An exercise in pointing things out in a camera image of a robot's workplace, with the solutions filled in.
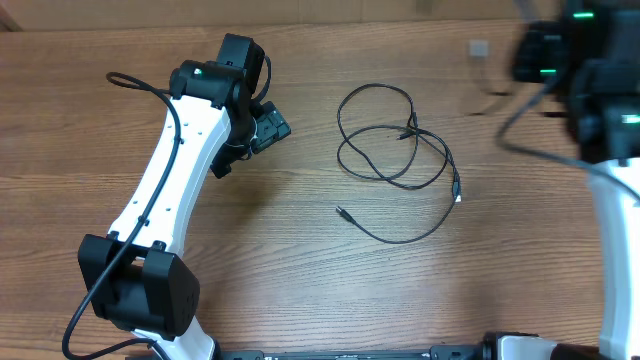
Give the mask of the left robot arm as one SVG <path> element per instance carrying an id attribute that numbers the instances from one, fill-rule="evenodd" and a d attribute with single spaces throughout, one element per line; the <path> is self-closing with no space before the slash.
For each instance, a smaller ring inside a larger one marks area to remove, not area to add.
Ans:
<path id="1" fill-rule="evenodd" d="M 212 61 L 187 60 L 155 95 L 163 131 L 130 201 L 103 236 L 86 235 L 82 309 L 130 333 L 156 359 L 219 359 L 196 317 L 200 284 L 184 263 L 186 231 L 208 175 L 222 178 L 286 138 L 266 98 L 271 62 L 251 38 L 227 34 Z"/>

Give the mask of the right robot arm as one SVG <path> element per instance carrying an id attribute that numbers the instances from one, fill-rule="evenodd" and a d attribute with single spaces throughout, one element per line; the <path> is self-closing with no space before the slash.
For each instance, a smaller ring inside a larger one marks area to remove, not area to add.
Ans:
<path id="1" fill-rule="evenodd" d="M 494 359 L 636 359 L 639 356 L 639 8 L 565 1 L 553 21 L 532 21 L 512 63 L 515 81 L 541 89 L 502 125 L 505 150 L 584 170 L 603 264 L 604 312 L 595 346 L 499 335 Z M 507 142 L 509 128 L 544 97 L 564 110 L 577 158 Z"/>

